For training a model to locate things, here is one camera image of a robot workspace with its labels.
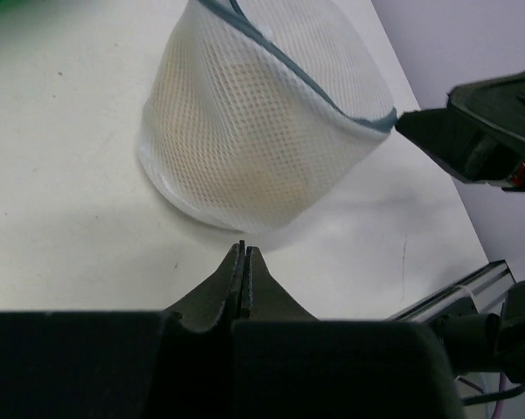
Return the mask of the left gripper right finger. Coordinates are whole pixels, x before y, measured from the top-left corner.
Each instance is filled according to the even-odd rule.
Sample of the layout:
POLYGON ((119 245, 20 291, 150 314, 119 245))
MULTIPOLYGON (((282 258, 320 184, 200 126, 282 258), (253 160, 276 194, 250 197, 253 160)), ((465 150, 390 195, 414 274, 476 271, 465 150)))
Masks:
POLYGON ((462 418, 445 350, 416 322, 286 321, 263 306, 275 285, 245 258, 248 318, 233 325, 236 418, 462 418))

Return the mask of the white mesh laundry bag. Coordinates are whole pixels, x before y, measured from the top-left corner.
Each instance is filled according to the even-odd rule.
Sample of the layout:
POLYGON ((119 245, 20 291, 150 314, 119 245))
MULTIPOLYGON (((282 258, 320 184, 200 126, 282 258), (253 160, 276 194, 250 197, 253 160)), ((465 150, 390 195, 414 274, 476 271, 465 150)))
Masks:
POLYGON ((397 121, 361 36, 332 1, 190 1, 142 113, 149 180, 197 220, 291 223, 397 121))

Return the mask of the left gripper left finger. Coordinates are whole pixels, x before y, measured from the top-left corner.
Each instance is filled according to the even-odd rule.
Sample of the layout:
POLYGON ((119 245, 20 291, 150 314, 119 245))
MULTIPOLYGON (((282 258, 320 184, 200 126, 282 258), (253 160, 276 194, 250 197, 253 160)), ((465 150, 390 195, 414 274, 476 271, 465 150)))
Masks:
POLYGON ((245 247, 161 311, 0 313, 0 418, 226 418, 245 247))

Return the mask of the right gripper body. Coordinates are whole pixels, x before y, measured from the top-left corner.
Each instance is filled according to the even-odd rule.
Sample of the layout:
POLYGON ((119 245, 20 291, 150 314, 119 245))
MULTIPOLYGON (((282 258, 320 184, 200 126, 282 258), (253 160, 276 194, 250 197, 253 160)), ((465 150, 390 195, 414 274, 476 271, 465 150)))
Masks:
POLYGON ((483 162, 478 179, 506 192, 525 192, 525 157, 497 144, 483 162))

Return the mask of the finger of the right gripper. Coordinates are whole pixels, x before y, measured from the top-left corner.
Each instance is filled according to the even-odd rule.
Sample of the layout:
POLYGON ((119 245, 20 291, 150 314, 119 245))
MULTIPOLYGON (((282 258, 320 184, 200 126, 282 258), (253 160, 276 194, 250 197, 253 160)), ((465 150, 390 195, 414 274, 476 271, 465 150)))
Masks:
POLYGON ((496 141, 453 111, 404 113, 396 123, 396 130, 462 182, 489 182, 497 177, 490 162, 496 141))
POLYGON ((525 71, 454 87, 447 105, 525 153, 525 71))

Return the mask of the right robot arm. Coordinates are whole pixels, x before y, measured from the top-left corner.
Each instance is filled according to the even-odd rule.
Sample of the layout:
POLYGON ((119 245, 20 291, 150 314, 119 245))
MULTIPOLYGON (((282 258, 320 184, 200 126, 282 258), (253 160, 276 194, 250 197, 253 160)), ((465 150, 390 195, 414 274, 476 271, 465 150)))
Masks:
MULTIPOLYGON (((455 86, 442 108, 403 113, 396 130, 467 184, 525 193, 525 71, 455 86)), ((455 374, 525 384, 525 283, 489 263, 395 317, 431 326, 455 374)))

